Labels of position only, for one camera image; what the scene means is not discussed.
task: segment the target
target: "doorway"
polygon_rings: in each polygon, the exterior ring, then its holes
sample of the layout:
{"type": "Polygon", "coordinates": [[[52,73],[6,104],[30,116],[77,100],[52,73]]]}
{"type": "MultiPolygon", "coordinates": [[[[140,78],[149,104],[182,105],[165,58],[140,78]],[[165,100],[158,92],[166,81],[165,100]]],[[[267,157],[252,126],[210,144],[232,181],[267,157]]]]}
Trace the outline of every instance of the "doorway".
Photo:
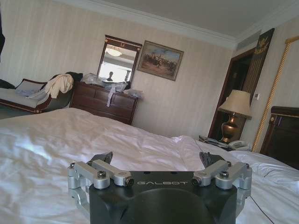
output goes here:
{"type": "MultiPolygon", "coordinates": [[[[255,48],[246,51],[231,59],[228,67],[228,72],[222,87],[221,95],[217,104],[217,108],[224,103],[224,101],[230,95],[232,90],[243,90],[254,51],[255,48]]],[[[220,140],[222,138],[221,125],[223,122],[226,121],[228,121],[228,114],[216,110],[208,137],[220,140]]],[[[238,138],[239,136],[236,135],[231,140],[234,141],[238,138]]]]}

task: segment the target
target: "chaise lounge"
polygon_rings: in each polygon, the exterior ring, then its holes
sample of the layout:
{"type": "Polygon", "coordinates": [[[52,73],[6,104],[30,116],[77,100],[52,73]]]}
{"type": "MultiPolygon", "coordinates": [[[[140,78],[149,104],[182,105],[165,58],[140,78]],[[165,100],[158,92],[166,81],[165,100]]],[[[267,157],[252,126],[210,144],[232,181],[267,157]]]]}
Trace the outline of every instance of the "chaise lounge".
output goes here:
{"type": "MultiPolygon", "coordinates": [[[[80,81],[82,78],[82,73],[68,72],[68,74],[72,75],[74,81],[80,81]]],[[[20,91],[40,91],[46,84],[47,82],[36,82],[24,78],[15,89],[0,88],[0,104],[32,113],[48,112],[66,107],[71,99],[73,89],[66,93],[59,92],[57,98],[52,98],[46,93],[28,98],[18,93],[20,91]]]]}

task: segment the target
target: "light switch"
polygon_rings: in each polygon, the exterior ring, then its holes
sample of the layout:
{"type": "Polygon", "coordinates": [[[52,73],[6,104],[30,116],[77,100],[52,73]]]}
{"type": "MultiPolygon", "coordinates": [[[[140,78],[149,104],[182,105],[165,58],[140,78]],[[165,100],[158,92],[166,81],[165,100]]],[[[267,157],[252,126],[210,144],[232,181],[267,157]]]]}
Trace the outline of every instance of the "light switch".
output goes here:
{"type": "Polygon", "coordinates": [[[254,97],[253,97],[253,99],[256,99],[256,100],[258,100],[260,98],[260,94],[259,93],[256,93],[256,94],[254,94],[254,97]]]}

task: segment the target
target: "table lamp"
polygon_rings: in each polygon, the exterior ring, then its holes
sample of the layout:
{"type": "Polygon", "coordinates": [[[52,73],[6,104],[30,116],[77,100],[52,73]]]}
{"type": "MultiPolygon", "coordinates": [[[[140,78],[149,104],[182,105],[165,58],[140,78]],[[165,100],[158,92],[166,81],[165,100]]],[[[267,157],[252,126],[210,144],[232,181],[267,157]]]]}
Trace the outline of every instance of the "table lamp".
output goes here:
{"type": "Polygon", "coordinates": [[[224,122],[221,126],[222,139],[220,141],[230,143],[230,139],[235,135],[238,130],[236,124],[237,117],[244,117],[251,119],[249,108],[250,93],[232,90],[226,101],[218,107],[219,111],[229,114],[228,122],[224,122]]]}

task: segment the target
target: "wooden dresser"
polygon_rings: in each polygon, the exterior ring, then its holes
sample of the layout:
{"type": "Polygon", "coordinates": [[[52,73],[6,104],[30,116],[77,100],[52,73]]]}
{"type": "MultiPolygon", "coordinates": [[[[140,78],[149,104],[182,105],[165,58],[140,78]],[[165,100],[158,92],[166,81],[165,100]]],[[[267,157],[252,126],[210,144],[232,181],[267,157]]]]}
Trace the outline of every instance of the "wooden dresser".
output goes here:
{"type": "Polygon", "coordinates": [[[107,107],[109,92],[98,85],[77,82],[70,107],[131,125],[138,98],[123,93],[114,93],[110,106],[107,107]]]}

